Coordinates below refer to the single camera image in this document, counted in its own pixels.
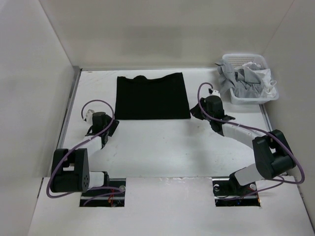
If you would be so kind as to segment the black tank top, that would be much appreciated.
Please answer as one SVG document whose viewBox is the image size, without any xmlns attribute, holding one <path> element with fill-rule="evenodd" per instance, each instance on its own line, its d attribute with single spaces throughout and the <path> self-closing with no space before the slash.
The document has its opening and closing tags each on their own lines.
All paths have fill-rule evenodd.
<svg viewBox="0 0 315 236">
<path fill-rule="evenodd" d="M 118 120 L 190 119 L 181 72 L 161 78 L 117 78 L 115 118 Z"/>
</svg>

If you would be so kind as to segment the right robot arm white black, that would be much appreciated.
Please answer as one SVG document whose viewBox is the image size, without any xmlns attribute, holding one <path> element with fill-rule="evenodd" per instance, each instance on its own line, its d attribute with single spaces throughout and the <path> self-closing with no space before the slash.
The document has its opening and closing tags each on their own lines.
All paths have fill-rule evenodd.
<svg viewBox="0 0 315 236">
<path fill-rule="evenodd" d="M 258 130 L 235 123 L 234 117 L 225 114 L 219 96 L 200 98 L 190 113 L 199 120 L 207 120 L 212 130 L 221 136 L 237 140 L 253 150 L 254 163 L 230 174 L 228 189 L 231 193 L 241 194 L 247 184 L 272 180 L 296 166 L 281 131 L 274 130 L 262 136 Z"/>
</svg>

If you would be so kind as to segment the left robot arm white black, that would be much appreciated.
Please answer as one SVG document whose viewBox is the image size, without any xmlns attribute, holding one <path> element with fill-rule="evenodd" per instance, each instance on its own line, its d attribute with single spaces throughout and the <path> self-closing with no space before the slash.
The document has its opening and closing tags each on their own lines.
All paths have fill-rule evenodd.
<svg viewBox="0 0 315 236">
<path fill-rule="evenodd" d="M 119 121 L 105 112 L 91 113 L 86 117 L 92 122 L 84 139 L 73 148 L 55 150 L 49 189 L 53 193 L 73 193 L 94 190 L 105 196 L 110 192 L 107 172 L 92 172 L 89 158 L 102 150 L 115 133 Z"/>
</svg>

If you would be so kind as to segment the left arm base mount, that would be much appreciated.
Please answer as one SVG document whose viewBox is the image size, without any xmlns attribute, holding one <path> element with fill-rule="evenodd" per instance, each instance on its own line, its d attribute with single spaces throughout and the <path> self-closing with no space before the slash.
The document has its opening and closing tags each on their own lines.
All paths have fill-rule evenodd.
<svg viewBox="0 0 315 236">
<path fill-rule="evenodd" d="M 89 190 L 81 194 L 79 207 L 124 207 L 126 179 L 112 178 L 110 187 L 120 188 L 120 190 Z"/>
</svg>

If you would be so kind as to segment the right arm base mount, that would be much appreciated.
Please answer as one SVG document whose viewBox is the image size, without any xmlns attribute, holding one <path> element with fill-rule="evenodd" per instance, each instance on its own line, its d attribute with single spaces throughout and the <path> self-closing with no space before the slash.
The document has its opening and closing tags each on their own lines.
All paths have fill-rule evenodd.
<svg viewBox="0 0 315 236">
<path fill-rule="evenodd" d="M 255 182 L 241 186 L 234 183 L 228 177 L 213 178 L 213 194 L 217 207 L 259 207 L 260 200 Z"/>
</svg>

